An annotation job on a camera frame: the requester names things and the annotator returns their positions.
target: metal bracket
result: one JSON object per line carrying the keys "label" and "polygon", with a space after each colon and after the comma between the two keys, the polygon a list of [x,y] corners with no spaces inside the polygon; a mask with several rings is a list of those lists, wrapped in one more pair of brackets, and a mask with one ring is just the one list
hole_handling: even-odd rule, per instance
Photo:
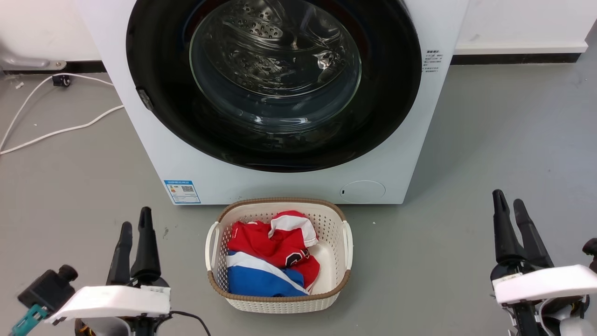
{"label": "metal bracket", "polygon": [[55,71],[66,67],[65,60],[36,59],[18,56],[0,42],[0,71]]}

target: washing machine drum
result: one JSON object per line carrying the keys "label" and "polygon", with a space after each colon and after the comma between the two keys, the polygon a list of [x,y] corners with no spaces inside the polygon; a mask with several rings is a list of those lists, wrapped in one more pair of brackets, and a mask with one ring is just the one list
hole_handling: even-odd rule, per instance
{"label": "washing machine drum", "polygon": [[141,100],[174,134],[270,172],[372,150],[404,120],[421,79],[417,34],[397,0],[138,0],[127,57]]}

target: white plastic basket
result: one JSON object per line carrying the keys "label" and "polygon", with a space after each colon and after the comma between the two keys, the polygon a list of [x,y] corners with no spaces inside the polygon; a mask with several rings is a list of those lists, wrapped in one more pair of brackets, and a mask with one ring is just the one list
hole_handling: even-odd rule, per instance
{"label": "white plastic basket", "polygon": [[[321,265],[311,295],[304,297],[249,297],[228,293],[226,256],[232,224],[269,222],[277,213],[296,210],[315,227],[319,243],[309,248]],[[306,313],[328,308],[348,282],[352,266],[352,233],[342,211],[334,204],[306,198],[260,198],[231,204],[211,226],[205,242],[205,266],[211,286],[239,310],[254,313]]]}

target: white wall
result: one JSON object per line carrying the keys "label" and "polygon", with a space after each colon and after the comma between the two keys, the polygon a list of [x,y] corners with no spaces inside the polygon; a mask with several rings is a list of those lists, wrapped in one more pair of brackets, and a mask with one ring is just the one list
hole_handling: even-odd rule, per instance
{"label": "white wall", "polygon": [[[471,0],[456,53],[583,52],[595,19],[597,0]],[[100,59],[75,0],[0,0],[0,40],[23,56]]]}
{"label": "white wall", "polygon": [[456,54],[582,53],[597,0],[470,0]]}

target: front-load washing machine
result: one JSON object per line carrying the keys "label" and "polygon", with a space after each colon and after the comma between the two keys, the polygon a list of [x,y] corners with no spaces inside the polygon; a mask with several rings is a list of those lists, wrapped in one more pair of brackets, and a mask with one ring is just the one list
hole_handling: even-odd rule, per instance
{"label": "front-load washing machine", "polygon": [[468,0],[78,0],[174,204],[404,201]]}

